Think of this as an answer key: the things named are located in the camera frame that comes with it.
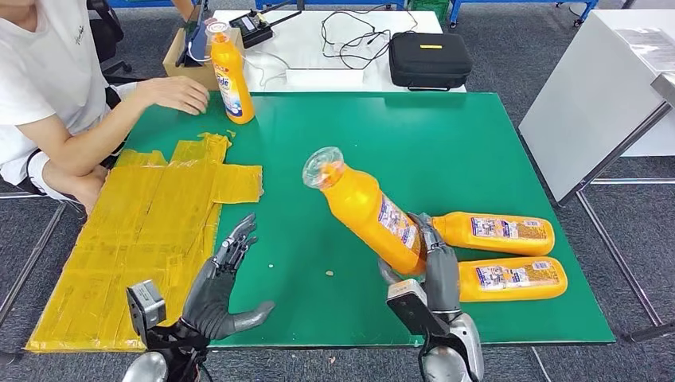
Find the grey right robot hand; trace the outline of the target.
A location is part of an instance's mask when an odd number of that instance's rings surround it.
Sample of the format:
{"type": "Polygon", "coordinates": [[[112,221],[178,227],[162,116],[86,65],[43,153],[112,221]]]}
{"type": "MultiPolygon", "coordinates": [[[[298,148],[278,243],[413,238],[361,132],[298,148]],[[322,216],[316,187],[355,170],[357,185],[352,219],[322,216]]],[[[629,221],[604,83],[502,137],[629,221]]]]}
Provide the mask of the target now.
{"type": "Polygon", "coordinates": [[[451,322],[462,314],[459,303],[458,260],[454,249],[432,226],[426,213],[408,213],[419,229],[423,253],[426,255],[424,290],[431,312],[451,322]]]}

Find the person's hand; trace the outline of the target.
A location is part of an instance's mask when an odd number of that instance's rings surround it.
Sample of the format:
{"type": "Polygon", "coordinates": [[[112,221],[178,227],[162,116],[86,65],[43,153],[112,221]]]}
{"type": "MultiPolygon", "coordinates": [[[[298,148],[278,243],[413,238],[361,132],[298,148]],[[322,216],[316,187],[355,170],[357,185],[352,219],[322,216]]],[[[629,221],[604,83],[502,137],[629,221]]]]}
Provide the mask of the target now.
{"type": "Polygon", "coordinates": [[[206,113],[210,99],[206,87],[186,76],[154,78],[139,82],[135,95],[146,107],[158,105],[190,115],[206,113]]]}

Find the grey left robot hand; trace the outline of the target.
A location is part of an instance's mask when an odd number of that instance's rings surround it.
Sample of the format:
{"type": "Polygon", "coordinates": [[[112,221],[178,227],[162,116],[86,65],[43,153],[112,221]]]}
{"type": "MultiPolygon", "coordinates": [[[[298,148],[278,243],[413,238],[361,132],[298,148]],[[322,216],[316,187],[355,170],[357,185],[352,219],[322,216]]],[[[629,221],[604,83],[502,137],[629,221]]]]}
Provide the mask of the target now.
{"type": "Polygon", "coordinates": [[[237,272],[257,241],[252,235],[255,230],[256,215],[251,212],[204,262],[190,288],[181,320],[209,340],[222,340],[262,325],[275,308],[273,301],[263,301],[253,310],[235,314],[229,311],[237,272]]]}

